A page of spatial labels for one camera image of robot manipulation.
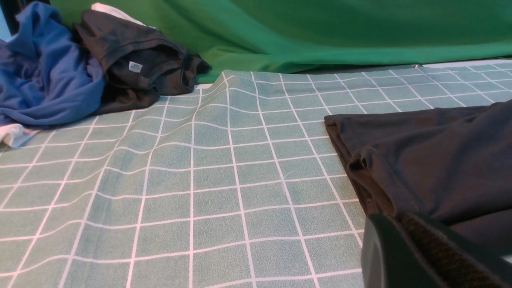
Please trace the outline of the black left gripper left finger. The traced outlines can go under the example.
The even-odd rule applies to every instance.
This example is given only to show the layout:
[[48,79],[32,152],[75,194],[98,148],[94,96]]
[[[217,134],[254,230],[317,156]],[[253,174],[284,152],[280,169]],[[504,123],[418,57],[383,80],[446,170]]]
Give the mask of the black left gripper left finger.
[[443,288],[402,226],[382,214],[366,218],[361,252],[366,288]]

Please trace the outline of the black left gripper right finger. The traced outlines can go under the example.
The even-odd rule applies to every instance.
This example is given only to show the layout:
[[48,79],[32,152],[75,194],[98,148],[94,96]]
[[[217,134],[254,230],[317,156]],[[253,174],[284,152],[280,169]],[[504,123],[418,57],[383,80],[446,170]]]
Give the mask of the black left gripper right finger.
[[510,288],[511,263],[425,215],[401,223],[421,255],[450,288]]

